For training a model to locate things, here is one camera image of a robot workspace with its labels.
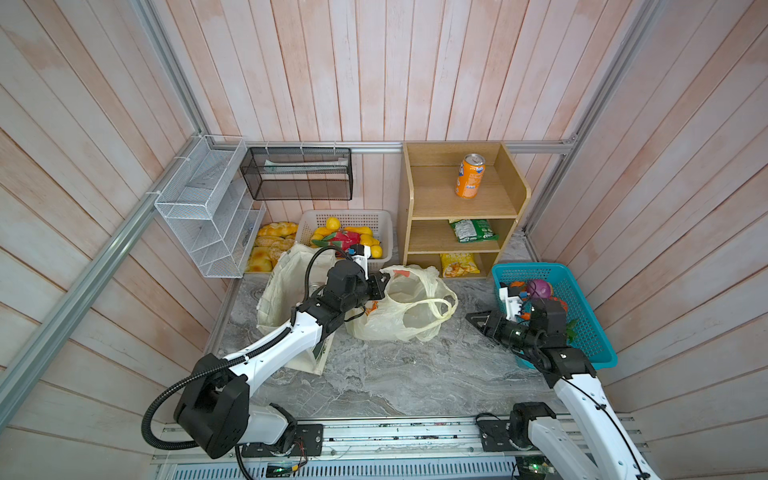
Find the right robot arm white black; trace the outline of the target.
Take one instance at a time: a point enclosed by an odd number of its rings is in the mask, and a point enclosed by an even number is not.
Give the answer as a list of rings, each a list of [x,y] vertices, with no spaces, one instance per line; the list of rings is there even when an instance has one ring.
[[[568,344],[562,304],[536,299],[530,319],[511,320],[498,310],[465,316],[483,336],[530,363],[567,408],[585,439],[584,453],[563,429],[557,414],[543,402],[513,406],[507,436],[518,450],[537,449],[564,479],[656,479],[610,405],[587,356]]]

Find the yellow plastic bag orange print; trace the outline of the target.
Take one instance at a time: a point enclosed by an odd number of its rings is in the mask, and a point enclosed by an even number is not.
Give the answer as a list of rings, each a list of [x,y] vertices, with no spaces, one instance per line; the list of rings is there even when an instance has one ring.
[[[436,337],[459,304],[438,270],[392,265],[382,271],[390,275],[384,298],[368,302],[365,313],[346,324],[347,332],[363,341],[428,342]]]

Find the cream canvas tote bag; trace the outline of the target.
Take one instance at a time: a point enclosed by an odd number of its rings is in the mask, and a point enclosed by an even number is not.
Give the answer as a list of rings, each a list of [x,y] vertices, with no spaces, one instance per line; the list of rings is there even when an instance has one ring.
[[[266,335],[277,330],[291,317],[291,309],[304,297],[304,277],[316,252],[309,246],[295,244],[274,267],[257,306],[257,329]],[[293,370],[322,375],[332,349],[334,334],[319,345],[300,353],[286,364]]]

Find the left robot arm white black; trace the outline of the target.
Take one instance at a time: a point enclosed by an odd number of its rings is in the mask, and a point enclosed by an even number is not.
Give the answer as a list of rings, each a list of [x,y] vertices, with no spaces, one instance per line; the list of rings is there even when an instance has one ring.
[[[290,449],[296,436],[295,418],[275,403],[254,409],[251,397],[299,354],[360,317],[368,303],[384,299],[390,279],[386,272],[369,271],[361,257],[337,261],[325,284],[306,290],[277,330],[223,358],[205,355],[189,376],[154,399],[141,421],[144,441],[165,451],[199,447],[212,459],[241,443],[260,443],[281,452]],[[187,433],[186,441],[162,440],[152,430],[155,413],[174,395],[180,397],[174,420]]]

